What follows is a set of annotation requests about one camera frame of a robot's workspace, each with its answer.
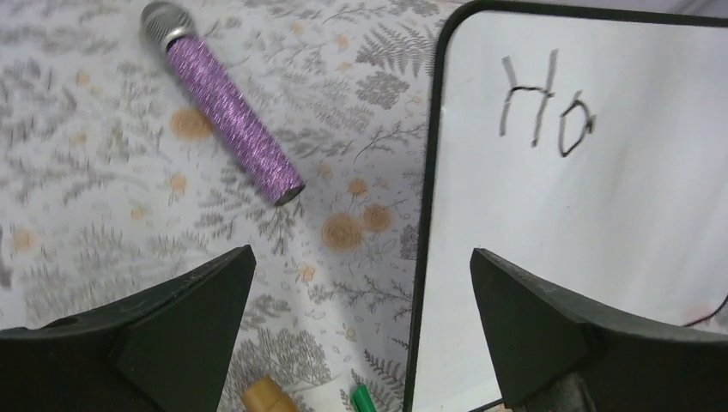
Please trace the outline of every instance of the whiteboard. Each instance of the whiteboard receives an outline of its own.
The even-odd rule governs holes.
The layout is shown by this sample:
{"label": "whiteboard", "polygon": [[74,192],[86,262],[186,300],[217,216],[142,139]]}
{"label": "whiteboard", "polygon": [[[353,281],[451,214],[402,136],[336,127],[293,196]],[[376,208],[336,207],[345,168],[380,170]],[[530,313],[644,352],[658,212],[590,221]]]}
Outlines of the whiteboard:
{"label": "whiteboard", "polygon": [[416,412],[501,397],[470,283],[476,247],[670,324],[728,294],[725,21],[487,4],[459,10],[438,50]]}

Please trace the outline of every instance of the black border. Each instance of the black border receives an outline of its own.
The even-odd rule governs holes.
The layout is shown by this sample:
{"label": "black border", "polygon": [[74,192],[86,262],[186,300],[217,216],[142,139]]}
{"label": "black border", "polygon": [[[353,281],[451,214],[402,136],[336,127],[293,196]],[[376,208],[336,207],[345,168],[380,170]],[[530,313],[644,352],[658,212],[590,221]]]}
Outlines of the black border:
{"label": "black border", "polygon": [[[669,24],[672,26],[728,27],[728,19],[716,17],[670,15],[617,9],[595,9],[543,3],[517,3],[502,0],[475,0],[471,3],[460,6],[452,13],[440,32],[440,37],[438,38],[434,54],[434,75],[430,100],[428,143],[425,153],[425,176],[422,188],[422,210],[420,215],[419,245],[417,246],[412,320],[409,327],[407,373],[404,381],[403,412],[413,412],[412,400],[415,394],[417,351],[420,344],[420,328],[422,327],[422,303],[425,296],[425,269],[427,268],[428,261],[430,219],[432,216],[434,196],[435,161],[437,159],[437,143],[440,131],[440,105],[442,102],[442,87],[445,74],[447,46],[450,44],[450,38],[455,33],[455,30],[458,28],[460,23],[475,13],[482,11],[500,11],[528,15],[552,15],[557,17],[575,17],[590,20],[631,21],[637,23]],[[488,408],[492,408],[499,403],[501,403],[501,400],[488,405],[483,405],[471,412],[481,412]]]}

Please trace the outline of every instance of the microphone head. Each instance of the microphone head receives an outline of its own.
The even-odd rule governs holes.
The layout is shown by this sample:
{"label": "microphone head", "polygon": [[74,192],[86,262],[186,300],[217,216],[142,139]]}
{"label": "microphone head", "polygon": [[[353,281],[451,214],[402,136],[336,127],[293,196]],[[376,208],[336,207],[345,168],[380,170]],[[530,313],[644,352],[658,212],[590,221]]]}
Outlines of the microphone head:
{"label": "microphone head", "polygon": [[160,47],[163,56],[176,39],[197,36],[190,12],[163,1],[152,2],[142,10],[142,28],[149,41]]}

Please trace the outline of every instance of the purple glitter microphone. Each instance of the purple glitter microphone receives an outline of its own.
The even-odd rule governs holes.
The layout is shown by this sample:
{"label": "purple glitter microphone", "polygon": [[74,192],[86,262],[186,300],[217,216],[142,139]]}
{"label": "purple glitter microphone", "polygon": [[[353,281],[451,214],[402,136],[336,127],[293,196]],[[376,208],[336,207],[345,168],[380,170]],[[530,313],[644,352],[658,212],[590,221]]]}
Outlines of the purple glitter microphone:
{"label": "purple glitter microphone", "polygon": [[142,11],[142,27],[263,194],[275,206],[296,197],[305,186],[303,179],[197,36],[190,13],[172,3],[154,2]]}

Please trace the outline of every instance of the green marker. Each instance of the green marker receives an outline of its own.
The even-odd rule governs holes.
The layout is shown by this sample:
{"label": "green marker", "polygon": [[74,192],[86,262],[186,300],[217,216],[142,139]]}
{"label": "green marker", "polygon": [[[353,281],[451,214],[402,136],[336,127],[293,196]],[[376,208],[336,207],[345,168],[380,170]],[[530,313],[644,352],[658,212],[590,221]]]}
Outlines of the green marker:
{"label": "green marker", "polygon": [[365,385],[359,385],[351,394],[351,402],[354,404],[356,412],[377,412]]}

